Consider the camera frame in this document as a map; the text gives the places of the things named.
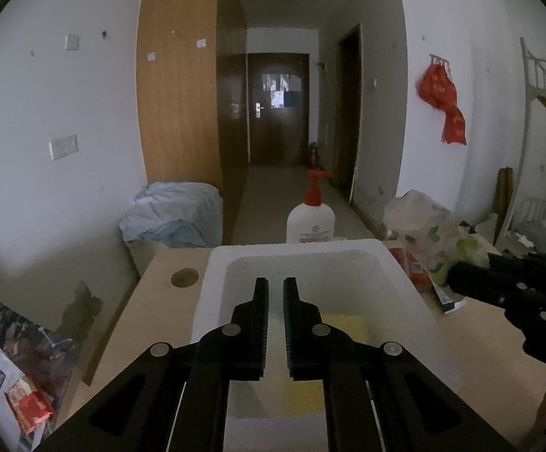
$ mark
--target wooden tabletop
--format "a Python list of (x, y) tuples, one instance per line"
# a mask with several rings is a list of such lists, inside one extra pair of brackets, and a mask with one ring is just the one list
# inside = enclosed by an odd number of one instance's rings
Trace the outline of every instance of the wooden tabletop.
[[(93, 383), (79, 388), (72, 412), (155, 342), (166, 341), (173, 347), (190, 342), (210, 251), (161, 248), (157, 252), (116, 325)], [(199, 280), (190, 287), (175, 287), (170, 279), (184, 268), (195, 269)], [(503, 310), (470, 300), (444, 315), (432, 294), (422, 297), (461, 365), (464, 387), (459, 396), (517, 444), (534, 423), (546, 388), (546, 365), (522, 351), (524, 337), (503, 317)]]

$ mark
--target screw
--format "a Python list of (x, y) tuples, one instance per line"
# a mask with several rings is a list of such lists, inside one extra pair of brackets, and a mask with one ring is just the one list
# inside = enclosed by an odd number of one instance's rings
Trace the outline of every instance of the screw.
[(229, 323), (228, 325), (223, 326), (223, 335), (226, 336), (237, 336), (241, 331), (242, 327), (235, 323)]
[(395, 357), (401, 354), (402, 347), (396, 342), (388, 342), (384, 345), (384, 352), (392, 357)]
[(318, 324), (313, 326), (313, 334), (316, 336), (328, 336), (331, 328), (328, 325)]
[(163, 357), (168, 353), (168, 345), (162, 343), (155, 344), (149, 351), (154, 357)]

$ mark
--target yellow sponge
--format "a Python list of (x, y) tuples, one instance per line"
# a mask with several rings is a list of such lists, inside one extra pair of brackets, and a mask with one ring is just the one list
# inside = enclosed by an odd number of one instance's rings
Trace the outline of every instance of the yellow sponge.
[[(369, 340), (367, 326), (360, 316), (321, 315), (324, 323), (344, 331), (356, 342), (366, 344)], [(323, 381), (287, 381), (286, 409), (289, 415), (309, 415), (325, 412)]]

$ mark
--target door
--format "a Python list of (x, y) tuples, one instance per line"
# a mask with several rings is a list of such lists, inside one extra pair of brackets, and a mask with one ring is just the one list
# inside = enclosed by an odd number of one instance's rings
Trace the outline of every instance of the door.
[(334, 184), (350, 200), (361, 128), (360, 27), (355, 27), (338, 44), (337, 85)]
[(248, 55), (250, 163), (307, 164), (308, 54)]

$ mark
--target tiled floor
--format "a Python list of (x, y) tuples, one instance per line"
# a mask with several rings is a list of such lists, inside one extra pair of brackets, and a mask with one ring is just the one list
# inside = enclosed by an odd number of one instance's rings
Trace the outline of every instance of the tiled floor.
[[(233, 244), (285, 243), (290, 211), (304, 202), (307, 169), (252, 167), (244, 188)], [(373, 238), (340, 191), (327, 179), (319, 181), (323, 202), (335, 213), (335, 235), (348, 239)]]

